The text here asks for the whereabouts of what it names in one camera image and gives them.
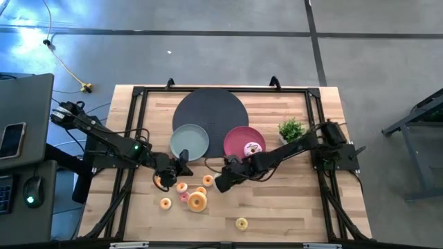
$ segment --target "smartphone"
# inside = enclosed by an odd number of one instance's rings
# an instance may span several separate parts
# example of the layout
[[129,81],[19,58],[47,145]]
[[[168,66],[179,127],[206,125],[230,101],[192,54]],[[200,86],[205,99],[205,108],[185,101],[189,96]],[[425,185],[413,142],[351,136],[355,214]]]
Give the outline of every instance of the smartphone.
[[21,144],[25,136],[26,123],[9,124],[3,131],[0,145],[0,160],[20,156]]

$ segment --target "gray floor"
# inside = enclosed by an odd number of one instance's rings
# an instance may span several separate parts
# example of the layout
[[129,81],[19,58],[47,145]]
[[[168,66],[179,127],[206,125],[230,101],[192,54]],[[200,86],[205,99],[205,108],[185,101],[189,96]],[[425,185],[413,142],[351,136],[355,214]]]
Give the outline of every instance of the gray floor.
[[[309,31],[303,0],[99,0],[48,1],[53,25],[134,30]],[[311,0],[319,32],[441,33],[443,1]],[[40,1],[10,0],[3,25],[47,26]],[[79,84],[42,44],[46,30],[0,33],[0,71],[54,73],[55,89]],[[268,84],[318,86],[310,38],[55,35],[56,53],[95,91],[54,93],[59,101],[83,100],[86,109],[109,102],[115,84]],[[368,148],[359,156],[365,204],[380,241],[443,246],[443,198],[406,203],[419,190],[403,138],[380,131],[442,88],[443,39],[320,39],[328,86],[337,86],[350,135]],[[108,107],[94,111],[106,118]],[[75,133],[84,139],[81,133]],[[71,140],[50,126],[48,142]],[[62,147],[79,154],[75,144]],[[55,212],[78,208],[67,192],[70,174],[57,181]],[[53,236],[68,239],[79,210],[54,216]]]

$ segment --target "wooden table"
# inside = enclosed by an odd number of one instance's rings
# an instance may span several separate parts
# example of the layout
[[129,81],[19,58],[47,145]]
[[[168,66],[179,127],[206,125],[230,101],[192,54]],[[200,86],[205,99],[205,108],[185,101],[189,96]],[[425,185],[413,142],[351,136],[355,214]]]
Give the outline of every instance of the wooden table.
[[[132,88],[132,85],[116,86],[107,119],[108,128],[125,130]],[[325,117],[338,123],[345,122],[338,89],[320,87],[320,93]],[[189,93],[149,93],[143,126],[151,133],[153,151],[168,152],[172,156],[169,147],[172,116],[187,94]],[[268,150],[281,146],[277,136],[279,123],[295,117],[306,127],[308,125],[305,98],[301,94],[234,94],[248,111],[249,125],[264,136]],[[140,100],[136,107],[134,127],[139,108]],[[345,125],[341,127],[348,136]],[[222,160],[212,159],[208,164],[220,169]],[[212,173],[202,160],[191,162],[189,166],[195,175],[180,177],[179,181],[186,182],[189,191],[193,192],[201,185],[202,177]],[[185,203],[179,201],[174,189],[168,193],[156,189],[152,184],[152,173],[153,170],[146,167],[136,170],[125,240],[327,241],[318,179],[311,168],[309,152],[284,161],[273,178],[265,183],[246,181],[224,194],[216,193],[213,187],[207,188],[208,207],[202,213],[191,212]],[[93,179],[79,235],[89,232],[108,208],[115,175],[115,169],[106,169]],[[370,237],[358,181],[349,172],[337,172],[337,179],[343,208],[362,233]],[[172,200],[172,207],[168,211],[159,207],[159,201],[163,197]],[[118,227],[120,208],[116,212],[114,232]],[[331,211],[334,231],[338,234],[336,213],[332,207]],[[240,232],[235,227],[235,220],[239,217],[248,220],[249,226],[245,232]]]

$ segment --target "yellow cable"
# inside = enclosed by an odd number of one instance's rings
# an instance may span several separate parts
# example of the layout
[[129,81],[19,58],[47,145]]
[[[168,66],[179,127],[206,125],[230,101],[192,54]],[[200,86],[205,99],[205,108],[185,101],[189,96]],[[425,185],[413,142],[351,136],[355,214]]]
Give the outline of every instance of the yellow cable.
[[62,59],[60,59],[55,53],[54,51],[52,51],[49,47],[48,49],[52,52],[52,54],[55,56],[55,58],[57,58],[57,60],[60,62],[60,64],[64,67],[64,69],[72,76],[74,77],[74,79],[76,79],[79,83],[81,83],[82,86],[85,86],[86,83],[84,83],[83,81],[81,81],[79,78],[77,78],[77,76],[75,76],[69,69],[68,67],[63,63]]
[[[51,15],[51,11],[49,10],[48,4],[46,4],[45,0],[42,0],[44,5],[46,6],[46,9],[48,10],[48,14],[49,14],[49,29],[48,29],[48,34],[46,35],[46,40],[49,40],[49,33],[51,32],[51,28],[52,28],[52,24],[53,24],[53,18]],[[50,44],[48,43],[47,47],[49,49],[50,52],[52,52],[52,54],[54,55],[54,57],[60,62],[60,64],[63,66],[63,68],[72,76],[74,77],[74,79],[76,79],[79,83],[81,83],[82,87],[83,86],[87,86],[89,88],[91,88],[92,85],[88,85],[87,83],[84,83],[83,81],[81,81],[77,76],[74,75],[73,72],[71,72],[71,70],[69,70],[69,68],[63,63],[62,59],[60,59],[55,53],[54,51],[50,48]]]

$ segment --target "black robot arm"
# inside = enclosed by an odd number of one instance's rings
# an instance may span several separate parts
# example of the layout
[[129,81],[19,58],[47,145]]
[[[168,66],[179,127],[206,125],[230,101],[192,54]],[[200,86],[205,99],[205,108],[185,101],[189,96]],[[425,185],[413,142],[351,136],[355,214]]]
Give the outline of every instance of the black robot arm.
[[[336,122],[325,122],[319,124],[318,128],[322,131],[322,143],[319,143],[317,129],[315,129],[273,151],[259,152],[242,160],[237,156],[225,157],[225,166],[221,169],[222,173],[215,178],[217,189],[223,193],[245,180],[267,181],[282,161],[304,151],[315,149],[325,160],[333,160],[339,157],[340,155],[336,152],[337,149],[347,142],[339,125]],[[266,179],[263,179],[271,170],[273,172]]]
[[95,138],[103,144],[107,151],[86,151],[96,156],[111,156],[116,160],[122,160],[133,165],[142,165],[155,171],[161,177],[163,187],[172,187],[178,176],[192,176],[192,171],[186,166],[188,162],[188,151],[183,150],[179,159],[169,158],[165,153],[153,152],[149,144],[149,131],[147,137],[125,138],[120,133],[112,131],[97,123],[84,110],[83,102],[62,102],[59,107],[53,109],[51,122],[65,129],[79,129],[88,136]]

